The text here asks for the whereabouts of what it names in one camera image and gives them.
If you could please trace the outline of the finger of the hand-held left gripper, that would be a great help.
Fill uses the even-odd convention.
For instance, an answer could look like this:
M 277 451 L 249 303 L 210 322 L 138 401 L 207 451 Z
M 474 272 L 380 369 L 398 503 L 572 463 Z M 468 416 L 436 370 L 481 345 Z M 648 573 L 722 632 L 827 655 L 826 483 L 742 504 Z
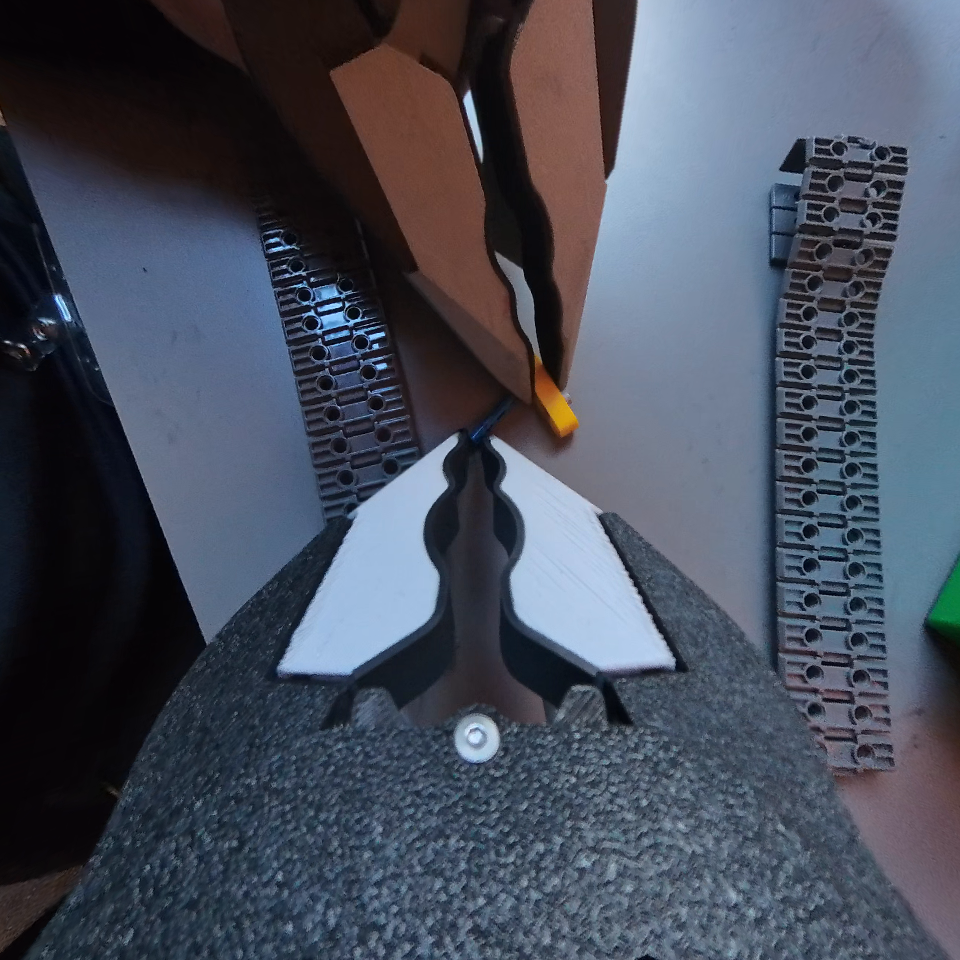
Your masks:
M 523 270 L 553 378 L 570 375 L 607 189 L 595 40 L 589 1 L 518 2 L 510 23 L 519 247 L 509 258 Z
M 331 78 L 414 258 L 410 281 L 485 368 L 531 402 L 530 347 L 488 249 L 486 199 L 453 86 L 387 43 Z

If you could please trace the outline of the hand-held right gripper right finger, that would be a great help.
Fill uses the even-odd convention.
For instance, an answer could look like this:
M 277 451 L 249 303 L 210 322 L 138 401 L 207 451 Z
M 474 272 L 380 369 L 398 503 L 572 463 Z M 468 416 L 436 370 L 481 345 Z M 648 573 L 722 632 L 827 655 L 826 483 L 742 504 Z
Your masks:
M 510 674 L 553 707 L 569 689 L 676 668 L 601 511 L 499 438 L 482 444 L 494 532 L 508 555 L 500 644 Z

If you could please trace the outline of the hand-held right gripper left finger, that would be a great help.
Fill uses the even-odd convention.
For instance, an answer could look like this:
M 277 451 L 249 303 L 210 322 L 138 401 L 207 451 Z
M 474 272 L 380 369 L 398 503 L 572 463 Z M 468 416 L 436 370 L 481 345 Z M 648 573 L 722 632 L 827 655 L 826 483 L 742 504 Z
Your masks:
M 443 675 L 454 655 L 446 558 L 473 454 L 454 434 L 356 510 L 279 678 L 380 687 L 404 707 Z

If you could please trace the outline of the long yellow perforated beam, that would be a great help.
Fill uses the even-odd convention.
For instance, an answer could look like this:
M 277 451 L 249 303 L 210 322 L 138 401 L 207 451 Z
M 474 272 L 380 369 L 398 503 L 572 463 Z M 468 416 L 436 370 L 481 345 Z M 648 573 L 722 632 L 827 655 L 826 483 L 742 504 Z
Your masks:
M 534 355 L 534 407 L 560 439 L 569 437 L 579 427 L 570 402 L 550 376 L 538 355 Z

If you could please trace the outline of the small blue connector pin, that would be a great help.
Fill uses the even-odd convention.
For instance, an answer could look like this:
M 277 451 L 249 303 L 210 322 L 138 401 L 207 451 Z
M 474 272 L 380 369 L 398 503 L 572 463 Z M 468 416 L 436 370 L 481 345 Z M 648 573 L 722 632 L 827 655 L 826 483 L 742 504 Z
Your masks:
M 482 444 L 493 429 L 512 410 L 515 401 L 516 398 L 512 394 L 505 394 L 481 420 L 467 429 L 467 438 L 472 446 L 477 448 Z

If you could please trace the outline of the green plastic bin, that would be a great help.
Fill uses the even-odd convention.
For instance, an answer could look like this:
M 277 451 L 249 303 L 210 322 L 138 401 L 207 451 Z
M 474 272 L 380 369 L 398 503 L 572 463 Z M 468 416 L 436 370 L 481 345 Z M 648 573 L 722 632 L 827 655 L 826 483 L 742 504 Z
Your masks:
M 942 588 L 926 617 L 926 627 L 939 638 L 959 647 L 960 638 L 960 561 L 944 581 Z

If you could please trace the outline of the flat grey track strip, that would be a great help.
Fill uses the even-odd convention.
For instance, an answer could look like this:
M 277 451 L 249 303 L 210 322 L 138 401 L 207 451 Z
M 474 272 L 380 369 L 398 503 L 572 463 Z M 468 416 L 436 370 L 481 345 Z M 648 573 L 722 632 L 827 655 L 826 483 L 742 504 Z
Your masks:
M 421 456 L 366 242 L 350 215 L 255 202 L 323 518 L 352 512 Z

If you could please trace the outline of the grey track strip right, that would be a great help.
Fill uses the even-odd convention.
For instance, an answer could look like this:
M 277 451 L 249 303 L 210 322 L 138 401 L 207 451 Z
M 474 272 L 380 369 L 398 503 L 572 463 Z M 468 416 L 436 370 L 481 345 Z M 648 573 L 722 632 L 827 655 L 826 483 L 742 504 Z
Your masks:
M 770 198 L 777 669 L 836 772 L 895 765 L 882 567 L 875 334 L 905 147 L 799 138 Z

